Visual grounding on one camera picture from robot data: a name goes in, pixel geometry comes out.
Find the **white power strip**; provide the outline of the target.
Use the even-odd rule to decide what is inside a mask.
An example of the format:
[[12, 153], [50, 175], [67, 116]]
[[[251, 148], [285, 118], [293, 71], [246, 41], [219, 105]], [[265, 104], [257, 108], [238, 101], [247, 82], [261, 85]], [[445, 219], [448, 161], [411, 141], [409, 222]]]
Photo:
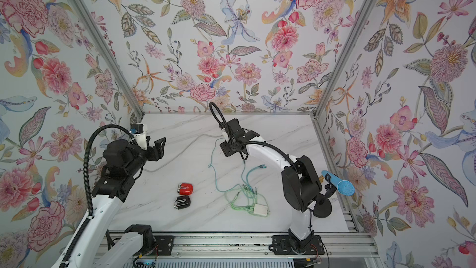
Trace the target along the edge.
[[191, 141], [191, 143], [187, 144], [182, 151], [180, 151], [176, 156], [172, 157], [169, 161], [167, 161], [166, 163], [164, 163], [163, 165], [159, 166], [158, 168], [155, 168], [153, 170], [147, 170], [147, 169], [144, 169], [143, 171], [146, 172], [146, 173], [155, 173], [163, 168], [165, 168], [166, 166], [168, 166], [169, 164], [171, 164], [173, 161], [175, 161], [176, 159], [178, 159], [181, 155], [183, 155], [194, 143], [196, 143], [198, 140], [200, 139], [204, 139], [204, 138], [210, 138], [210, 139], [220, 139], [220, 138], [223, 138], [221, 135], [209, 135], [209, 134], [201, 134], [199, 135], [198, 137], [196, 137], [195, 139], [193, 139]]

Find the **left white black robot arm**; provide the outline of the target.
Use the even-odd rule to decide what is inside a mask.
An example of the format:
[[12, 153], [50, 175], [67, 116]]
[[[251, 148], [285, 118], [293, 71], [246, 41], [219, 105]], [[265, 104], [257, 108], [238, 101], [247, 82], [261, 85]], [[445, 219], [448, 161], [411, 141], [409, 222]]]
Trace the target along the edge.
[[[123, 131], [127, 138], [110, 142], [103, 152], [106, 161], [95, 186], [89, 181], [89, 155], [95, 138], [106, 129]], [[62, 255], [54, 263], [56, 268], [120, 268], [132, 257], [140, 258], [151, 254], [157, 241], [149, 225], [131, 225], [119, 241], [100, 258], [96, 258], [99, 247], [117, 212], [141, 176], [149, 161], [164, 157], [166, 138], [150, 144], [143, 124], [132, 124], [126, 129], [116, 124], [98, 128], [86, 145], [83, 162], [83, 180], [86, 193], [87, 212], [73, 238]]]

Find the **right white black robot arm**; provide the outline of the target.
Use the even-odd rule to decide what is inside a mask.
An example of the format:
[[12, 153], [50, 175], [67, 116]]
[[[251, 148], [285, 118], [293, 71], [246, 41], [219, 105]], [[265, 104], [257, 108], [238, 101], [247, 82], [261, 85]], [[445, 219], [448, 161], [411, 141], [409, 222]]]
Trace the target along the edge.
[[287, 234], [272, 236], [269, 250], [275, 256], [293, 256], [302, 268], [317, 263], [323, 255], [328, 256], [321, 237], [313, 230], [314, 211], [309, 208], [322, 191], [311, 159], [285, 153], [259, 133], [242, 128], [238, 119], [227, 121], [213, 102], [209, 110], [224, 135], [224, 142], [220, 144], [224, 156], [239, 154], [244, 161], [254, 157], [280, 171], [283, 196], [293, 212]]

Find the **red electric shaver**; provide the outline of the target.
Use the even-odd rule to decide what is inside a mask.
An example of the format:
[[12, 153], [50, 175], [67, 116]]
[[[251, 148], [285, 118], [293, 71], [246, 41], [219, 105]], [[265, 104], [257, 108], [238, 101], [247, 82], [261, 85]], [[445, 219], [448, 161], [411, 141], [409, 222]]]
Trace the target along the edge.
[[181, 183], [178, 185], [177, 193], [180, 196], [189, 196], [193, 193], [193, 185], [190, 183]]

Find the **black electric shaver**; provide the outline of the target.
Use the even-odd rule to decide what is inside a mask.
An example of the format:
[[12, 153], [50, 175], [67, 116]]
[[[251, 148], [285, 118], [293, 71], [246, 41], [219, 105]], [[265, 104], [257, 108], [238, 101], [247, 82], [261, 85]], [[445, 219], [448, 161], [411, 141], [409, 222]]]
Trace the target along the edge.
[[190, 205], [191, 205], [190, 196], [179, 196], [179, 197], [176, 197], [174, 201], [174, 208], [178, 210], [186, 209], [190, 207]]

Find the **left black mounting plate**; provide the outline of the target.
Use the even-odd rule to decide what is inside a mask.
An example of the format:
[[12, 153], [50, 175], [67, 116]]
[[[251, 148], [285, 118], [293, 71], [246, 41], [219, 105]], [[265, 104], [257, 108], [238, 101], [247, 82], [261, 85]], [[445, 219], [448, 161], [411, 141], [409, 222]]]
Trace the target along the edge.
[[145, 236], [136, 233], [126, 233], [121, 239], [126, 239], [126, 251], [132, 256], [170, 256], [174, 246], [174, 236]]

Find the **black mounting plate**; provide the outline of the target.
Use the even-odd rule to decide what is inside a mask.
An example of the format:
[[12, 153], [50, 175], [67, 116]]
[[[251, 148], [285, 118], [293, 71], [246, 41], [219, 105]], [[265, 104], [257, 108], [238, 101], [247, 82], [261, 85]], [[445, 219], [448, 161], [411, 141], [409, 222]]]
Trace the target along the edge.
[[275, 256], [324, 255], [325, 249], [321, 237], [311, 232], [305, 239], [300, 240], [289, 230], [287, 235], [274, 235], [268, 249]]
[[136, 233], [126, 233], [121, 239], [126, 239], [126, 251], [132, 256], [170, 256], [174, 246], [174, 236], [145, 236]]

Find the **blue microphone on stand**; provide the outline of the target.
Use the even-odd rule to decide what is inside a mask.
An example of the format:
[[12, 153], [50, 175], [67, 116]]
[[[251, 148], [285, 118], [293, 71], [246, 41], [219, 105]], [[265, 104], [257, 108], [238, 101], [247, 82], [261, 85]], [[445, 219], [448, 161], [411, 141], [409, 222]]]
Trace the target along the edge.
[[342, 196], [353, 196], [355, 187], [348, 180], [342, 180], [327, 170], [322, 171], [325, 185], [325, 194], [318, 194], [314, 205], [313, 215], [317, 218], [327, 218], [332, 213], [332, 203], [329, 200], [336, 192]]

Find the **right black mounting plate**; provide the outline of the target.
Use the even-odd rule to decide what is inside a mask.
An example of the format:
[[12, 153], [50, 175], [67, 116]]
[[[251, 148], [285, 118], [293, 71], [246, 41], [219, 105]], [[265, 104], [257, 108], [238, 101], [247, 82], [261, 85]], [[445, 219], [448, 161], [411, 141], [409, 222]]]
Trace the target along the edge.
[[274, 235], [268, 249], [275, 256], [324, 255], [325, 249], [321, 237], [311, 232], [305, 239], [300, 240], [289, 230], [287, 235]]

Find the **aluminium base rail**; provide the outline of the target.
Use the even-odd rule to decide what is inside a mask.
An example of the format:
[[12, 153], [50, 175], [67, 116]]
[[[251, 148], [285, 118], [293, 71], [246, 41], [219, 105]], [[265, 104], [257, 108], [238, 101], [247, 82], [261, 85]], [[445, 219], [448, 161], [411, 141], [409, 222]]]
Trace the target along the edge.
[[[271, 258], [274, 233], [156, 232], [157, 248], [144, 258]], [[376, 258], [378, 248], [367, 233], [320, 233], [319, 248], [330, 258]]]

